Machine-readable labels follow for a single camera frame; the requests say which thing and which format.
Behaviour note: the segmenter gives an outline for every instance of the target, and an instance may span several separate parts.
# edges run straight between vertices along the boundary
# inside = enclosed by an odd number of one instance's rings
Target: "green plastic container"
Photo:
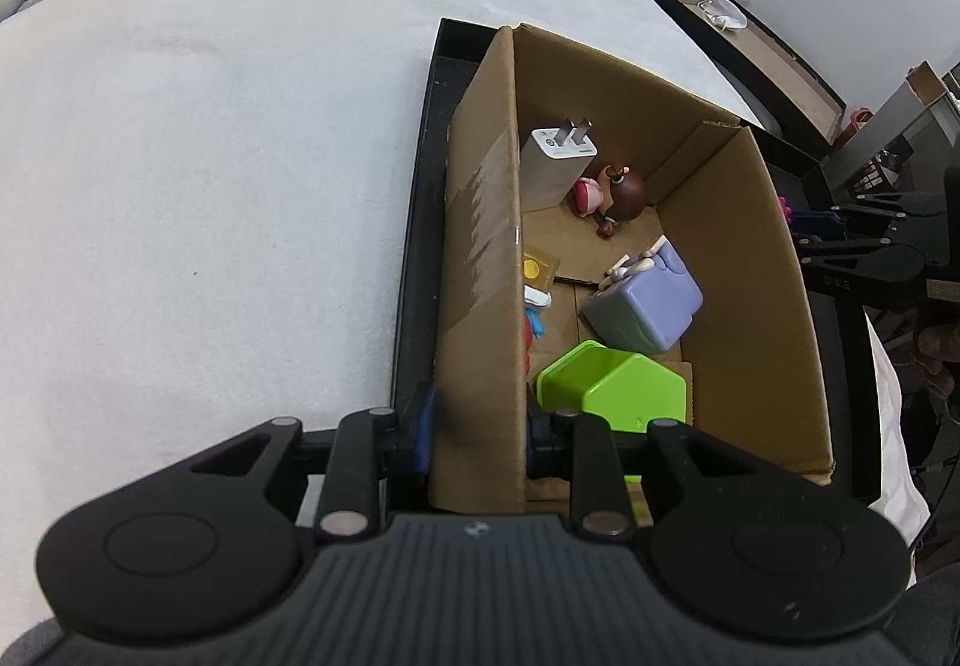
[[[542,370],[536,400],[546,412],[573,409],[604,417],[613,431],[646,433],[656,417],[686,420],[682,376],[646,356],[596,341],[584,341]]]

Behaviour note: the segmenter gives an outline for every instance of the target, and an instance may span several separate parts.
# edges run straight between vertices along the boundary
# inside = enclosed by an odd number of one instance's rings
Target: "black tray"
[[[443,268],[446,129],[496,30],[443,19],[424,93],[394,342],[392,406],[403,410],[433,381]],[[776,190],[795,209],[828,208],[817,161],[752,126]],[[880,496],[877,380],[863,308],[808,292],[829,404],[836,470],[832,486],[872,503]],[[776,396],[770,409],[776,410]]]

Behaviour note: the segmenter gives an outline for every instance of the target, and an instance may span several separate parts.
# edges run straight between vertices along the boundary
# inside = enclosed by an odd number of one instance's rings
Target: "cardboard box on floor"
[[[568,116],[593,122],[599,153],[587,175],[624,161],[656,203],[610,241],[565,205],[521,219],[522,134]],[[692,371],[693,424],[772,463],[829,477],[827,401],[800,267],[766,166],[738,122],[600,51],[527,25],[499,30],[449,129],[435,506],[539,506],[528,501],[526,479],[522,239],[558,256],[561,275],[596,282],[662,230],[704,294],[679,350],[688,381]],[[542,315],[550,332],[532,350],[537,368],[589,332],[578,292],[555,287]]]

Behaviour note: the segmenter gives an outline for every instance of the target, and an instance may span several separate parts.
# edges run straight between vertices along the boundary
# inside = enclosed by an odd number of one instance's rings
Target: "white bed sheet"
[[[441,17],[741,116],[650,0],[46,0],[0,25],[0,647],[71,506],[280,413],[387,402]]]

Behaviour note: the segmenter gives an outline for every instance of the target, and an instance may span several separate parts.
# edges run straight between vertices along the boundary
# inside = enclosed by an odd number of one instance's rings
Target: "power adapter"
[[[567,119],[560,127],[534,130],[520,150],[520,210],[553,208],[596,157],[596,146],[587,136],[590,122],[576,127]]]

